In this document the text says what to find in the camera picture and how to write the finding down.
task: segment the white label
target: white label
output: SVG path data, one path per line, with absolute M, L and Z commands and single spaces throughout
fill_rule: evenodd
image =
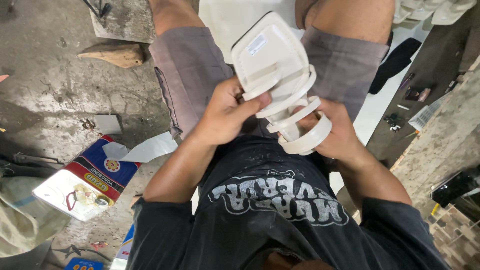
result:
M 267 43 L 267 39 L 263 34 L 260 34 L 248 47 L 247 51 L 250 55 L 254 55 L 260 50 L 265 43 Z

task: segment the tiled wall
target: tiled wall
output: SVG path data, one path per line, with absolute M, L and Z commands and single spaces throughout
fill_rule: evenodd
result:
M 452 205 L 439 207 L 426 222 L 433 243 L 454 270 L 480 270 L 480 221 L 473 223 Z

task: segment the paper scrap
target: paper scrap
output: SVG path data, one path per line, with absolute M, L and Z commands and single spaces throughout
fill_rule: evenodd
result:
M 128 151 L 127 147 L 111 142 L 102 146 L 108 158 L 117 161 L 133 161 L 146 163 L 156 157 L 166 155 L 177 149 L 178 145 L 172 139 L 170 132 L 152 137 Z

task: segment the gray shorts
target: gray shorts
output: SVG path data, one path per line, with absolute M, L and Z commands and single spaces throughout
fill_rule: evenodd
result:
M 345 104 L 355 120 L 388 46 L 314 27 L 301 39 L 317 79 L 309 94 Z M 202 117 L 215 86 L 233 75 L 208 27 L 178 27 L 150 45 L 171 133 L 183 139 Z

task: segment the black t-shirt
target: black t-shirt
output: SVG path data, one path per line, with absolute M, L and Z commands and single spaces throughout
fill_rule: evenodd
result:
M 418 210 L 367 198 L 358 226 L 312 156 L 253 136 L 219 147 L 195 215 L 191 202 L 133 206 L 127 269 L 261 269 L 273 251 L 335 269 L 449 269 Z

